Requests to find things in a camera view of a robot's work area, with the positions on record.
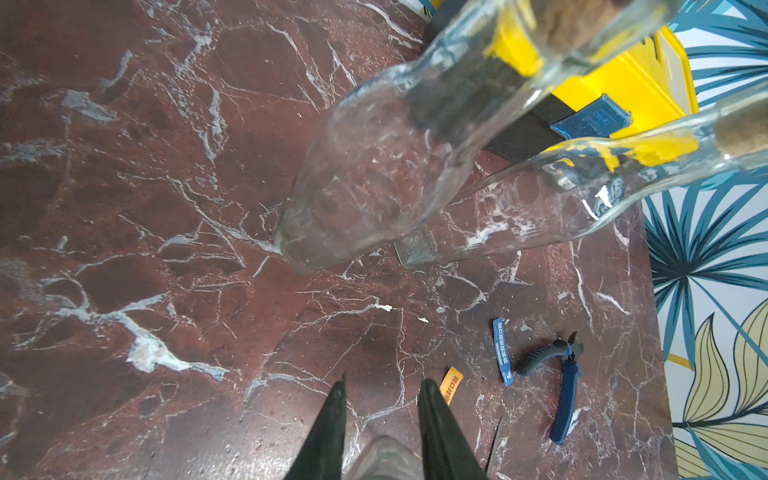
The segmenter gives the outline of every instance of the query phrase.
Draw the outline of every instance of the cork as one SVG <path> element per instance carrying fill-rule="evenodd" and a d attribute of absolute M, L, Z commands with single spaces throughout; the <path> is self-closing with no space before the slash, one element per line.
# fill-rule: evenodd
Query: cork
<path fill-rule="evenodd" d="M 549 48 L 573 51 L 590 41 L 631 3 L 628 0 L 553 0 L 533 2 Z"/>
<path fill-rule="evenodd" d="M 731 157 L 768 150 L 768 97 L 719 118 L 714 130 L 718 148 Z"/>

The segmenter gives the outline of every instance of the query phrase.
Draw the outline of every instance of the yellow leaf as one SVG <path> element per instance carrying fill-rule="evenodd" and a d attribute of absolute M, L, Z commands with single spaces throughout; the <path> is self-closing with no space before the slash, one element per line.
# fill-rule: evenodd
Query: yellow leaf
<path fill-rule="evenodd" d="M 696 379 L 685 405 L 686 422 L 698 422 L 717 415 L 728 400 L 730 380 L 712 332 L 714 313 L 696 334 Z"/>
<path fill-rule="evenodd" d="M 700 439 L 736 460 L 768 468 L 768 426 L 723 423 L 694 430 Z"/>
<path fill-rule="evenodd" d="M 707 477 L 710 471 L 701 460 L 696 447 L 681 440 L 674 440 L 674 450 L 677 454 L 677 474 L 686 477 Z"/>
<path fill-rule="evenodd" d="M 768 300 L 758 306 L 741 324 L 747 335 L 763 350 L 768 350 Z M 736 413 L 754 407 L 768 393 L 768 366 L 743 336 L 736 337 L 733 361 L 739 377 L 739 402 Z"/>

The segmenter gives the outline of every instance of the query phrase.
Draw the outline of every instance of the tropical leaf wallpaper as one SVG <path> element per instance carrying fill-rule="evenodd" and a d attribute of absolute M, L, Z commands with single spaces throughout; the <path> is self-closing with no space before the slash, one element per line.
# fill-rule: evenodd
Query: tropical leaf wallpaper
<path fill-rule="evenodd" d="M 768 0 L 688 0 L 670 27 L 702 109 L 768 77 Z M 643 207 L 680 477 L 768 480 L 768 167 Z"/>

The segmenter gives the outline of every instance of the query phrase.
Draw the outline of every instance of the black tool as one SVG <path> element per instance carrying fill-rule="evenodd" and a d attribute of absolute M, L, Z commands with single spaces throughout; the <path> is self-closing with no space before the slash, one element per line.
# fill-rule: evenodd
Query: black tool
<path fill-rule="evenodd" d="M 502 427 L 504 426 L 504 417 L 498 420 L 498 426 L 496 427 L 496 435 L 493 437 L 493 446 L 491 447 L 491 456 L 488 457 L 488 464 L 485 466 L 485 474 L 488 478 L 493 478 L 493 466 L 496 463 L 496 455 L 498 454 L 498 447 L 502 443 Z"/>
<path fill-rule="evenodd" d="M 333 384 L 285 480 L 340 480 L 346 424 L 345 380 Z M 419 392 L 425 480 L 488 480 L 434 380 Z"/>
<path fill-rule="evenodd" d="M 552 342 L 551 345 L 529 353 L 522 360 L 520 360 L 518 365 L 515 367 L 515 373 L 522 376 L 528 376 L 531 374 L 533 369 L 541 365 L 545 360 L 552 358 L 553 356 L 571 355 L 573 353 L 571 348 L 571 339 L 575 338 L 576 332 L 573 332 L 571 337 L 568 338 L 567 342 L 563 339 L 556 339 L 554 342 Z"/>
<path fill-rule="evenodd" d="M 515 368 L 516 373 L 527 376 L 547 359 L 555 356 L 567 357 L 563 362 L 563 384 L 560 388 L 558 413 L 554 416 L 554 424 L 549 433 L 549 439 L 557 445 L 562 445 L 565 441 L 576 407 L 577 379 L 581 376 L 578 357 L 584 352 L 584 344 L 575 344 L 575 342 L 576 332 L 573 332 L 567 342 L 557 339 L 550 346 L 529 353 Z"/>
<path fill-rule="evenodd" d="M 422 51 L 427 49 L 432 41 L 435 40 L 435 37 L 446 27 L 446 25 L 448 25 L 459 11 L 461 11 L 466 2 L 467 0 L 443 0 L 440 4 L 440 8 L 437 9 L 437 12 L 435 12 L 424 29 Z M 494 85 L 483 85 L 483 88 L 477 88 L 476 84 L 472 84 L 471 86 L 473 87 L 472 90 L 475 94 L 481 94 L 483 91 L 487 93 L 489 88 L 494 87 Z M 446 91 L 445 86 L 441 86 L 438 90 Z M 455 89 L 447 91 L 452 92 L 454 96 L 456 96 L 455 93 L 457 91 Z M 433 95 L 431 91 L 427 91 L 426 94 L 429 97 Z M 562 142 L 563 137 L 552 130 L 550 125 L 573 113 L 574 110 L 571 107 L 568 107 L 561 99 L 553 94 L 546 95 L 541 102 L 531 108 L 528 113 L 499 132 L 487 145 L 484 146 L 484 149 L 497 154 L 512 164 L 520 164 L 547 147 Z"/>
<path fill-rule="evenodd" d="M 565 442 L 565 436 L 571 427 L 574 409 L 576 408 L 577 380 L 582 374 L 581 367 L 578 364 L 578 357 L 584 352 L 584 344 L 574 345 L 575 341 L 576 332 L 573 332 L 568 338 L 571 354 L 563 362 L 563 385 L 560 388 L 558 413 L 554 416 L 552 430 L 549 432 L 549 439 L 557 445 L 562 445 Z"/>

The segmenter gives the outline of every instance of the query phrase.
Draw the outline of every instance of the black tool handle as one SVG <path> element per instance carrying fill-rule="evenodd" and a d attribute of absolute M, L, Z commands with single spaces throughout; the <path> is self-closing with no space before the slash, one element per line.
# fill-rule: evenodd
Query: black tool handle
<path fill-rule="evenodd" d="M 515 367 L 515 372 L 522 376 L 528 376 L 533 369 L 553 356 L 571 355 L 571 346 L 565 340 L 557 339 L 550 346 L 538 349 L 526 355 Z"/>
<path fill-rule="evenodd" d="M 573 420 L 576 407 L 576 385 L 580 376 L 581 368 L 579 368 L 578 363 L 571 361 L 563 363 L 563 386 L 560 389 L 560 403 L 549 434 L 549 439 L 558 445 L 563 444 L 568 429 L 571 427 L 571 420 Z"/>

